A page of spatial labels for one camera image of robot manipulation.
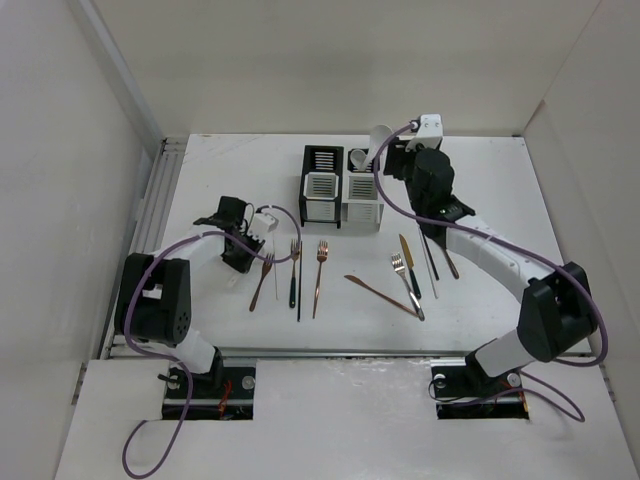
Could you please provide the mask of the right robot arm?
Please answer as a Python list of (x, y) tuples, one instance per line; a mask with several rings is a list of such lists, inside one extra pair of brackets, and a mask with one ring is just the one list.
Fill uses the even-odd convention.
[(493, 231), (454, 195), (455, 172), (440, 148), (412, 147), (393, 135), (385, 150), (382, 172), (404, 182), (407, 217), (425, 237), (474, 263), (520, 304), (513, 330), (466, 356), (463, 381), (470, 391), (487, 393), (505, 373), (556, 361), (599, 329), (602, 317), (584, 269), (573, 262), (559, 266)]

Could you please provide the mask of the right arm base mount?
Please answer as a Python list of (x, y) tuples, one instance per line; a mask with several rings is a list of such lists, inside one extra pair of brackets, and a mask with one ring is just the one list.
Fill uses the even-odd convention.
[(438, 420), (528, 420), (522, 378), (510, 371), (476, 383), (460, 362), (434, 362), (428, 393)]

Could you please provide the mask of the brown wooden spoon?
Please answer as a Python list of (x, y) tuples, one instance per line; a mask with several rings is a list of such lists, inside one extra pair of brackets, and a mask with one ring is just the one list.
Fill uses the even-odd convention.
[(459, 279), (460, 278), (460, 274), (459, 271), (453, 261), (453, 259), (451, 258), (448, 250), (445, 247), (440, 247), (441, 252), (445, 258), (445, 261), (447, 263), (447, 266), (449, 267), (449, 270), (453, 276), (454, 279)]

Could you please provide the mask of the gold fork green handle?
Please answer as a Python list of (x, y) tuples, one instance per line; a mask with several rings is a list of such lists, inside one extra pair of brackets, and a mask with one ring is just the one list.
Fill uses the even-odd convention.
[(292, 260), (291, 278), (289, 284), (289, 302), (288, 305), (291, 309), (296, 307), (297, 304), (297, 262), (300, 257), (302, 241), (300, 239), (293, 239), (290, 245), (290, 255)]

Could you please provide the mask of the small white ceramic spoon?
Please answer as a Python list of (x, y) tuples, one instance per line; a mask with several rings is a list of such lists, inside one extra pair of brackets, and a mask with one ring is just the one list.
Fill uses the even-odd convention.
[(369, 135), (369, 147), (363, 164), (365, 171), (370, 171), (372, 169), (376, 153), (392, 133), (393, 130), (387, 125), (377, 125), (371, 130)]

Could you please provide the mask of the rose gold fork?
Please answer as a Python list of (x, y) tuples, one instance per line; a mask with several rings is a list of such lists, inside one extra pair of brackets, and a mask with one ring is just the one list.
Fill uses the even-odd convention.
[(312, 310), (313, 319), (316, 318), (316, 314), (317, 314), (317, 308), (318, 308), (318, 302), (319, 302), (319, 296), (320, 296), (320, 290), (321, 290), (322, 267), (324, 262), (328, 259), (328, 251), (329, 251), (328, 242), (326, 240), (320, 240), (318, 244), (317, 254), (316, 254), (318, 269), (317, 269), (316, 283), (315, 283), (315, 290), (314, 290), (314, 301), (313, 301), (313, 310)]

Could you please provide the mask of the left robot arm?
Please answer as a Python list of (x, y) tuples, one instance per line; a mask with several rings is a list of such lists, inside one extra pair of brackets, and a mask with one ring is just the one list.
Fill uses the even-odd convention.
[(277, 220), (258, 209), (247, 219), (248, 203), (223, 196), (217, 211), (196, 219), (186, 236), (152, 253), (132, 253), (124, 264), (115, 333), (138, 353), (179, 363), (201, 396), (223, 387), (220, 350), (191, 326), (192, 274), (219, 258), (238, 273), (250, 270)]

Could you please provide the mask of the silver fork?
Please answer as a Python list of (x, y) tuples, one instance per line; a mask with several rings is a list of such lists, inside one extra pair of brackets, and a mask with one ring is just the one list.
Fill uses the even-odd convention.
[(414, 294), (411, 288), (411, 285), (409, 284), (409, 281), (406, 276), (406, 267), (399, 253), (394, 253), (391, 255), (391, 264), (395, 273), (401, 278), (404, 284), (404, 287), (406, 289), (407, 295), (409, 296), (410, 303), (412, 305), (414, 312), (416, 313), (419, 320), (421, 322), (424, 322), (425, 321), (424, 311), (422, 310), (419, 300), (417, 299), (416, 295)]

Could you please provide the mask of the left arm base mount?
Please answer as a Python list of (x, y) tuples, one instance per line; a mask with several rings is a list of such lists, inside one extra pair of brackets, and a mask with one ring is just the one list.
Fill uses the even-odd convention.
[[(224, 360), (221, 383), (215, 386), (204, 375), (193, 375), (194, 388), (186, 420), (245, 421), (254, 415), (256, 361), (245, 358)], [(158, 379), (165, 383), (161, 407), (163, 420), (178, 420), (187, 395), (183, 370), (171, 365)]]

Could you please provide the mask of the large white ceramic spoon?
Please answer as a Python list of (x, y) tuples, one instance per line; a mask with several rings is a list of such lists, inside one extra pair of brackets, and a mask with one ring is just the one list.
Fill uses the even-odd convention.
[(367, 149), (352, 149), (348, 155), (348, 169), (352, 172), (370, 172), (371, 161)]

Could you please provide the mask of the small copper fork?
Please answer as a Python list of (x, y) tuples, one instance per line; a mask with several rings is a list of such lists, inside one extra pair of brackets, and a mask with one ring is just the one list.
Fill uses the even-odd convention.
[(256, 290), (254, 292), (254, 295), (252, 297), (251, 303), (249, 305), (249, 311), (250, 312), (254, 312), (259, 300), (259, 296), (260, 296), (260, 292), (263, 286), (263, 283), (266, 279), (266, 277), (269, 275), (272, 267), (273, 267), (273, 261), (275, 260), (275, 254), (274, 253), (268, 253), (266, 255), (266, 259), (263, 261), (262, 267), (261, 267), (261, 276), (260, 276), (260, 280), (259, 283), (256, 287)]

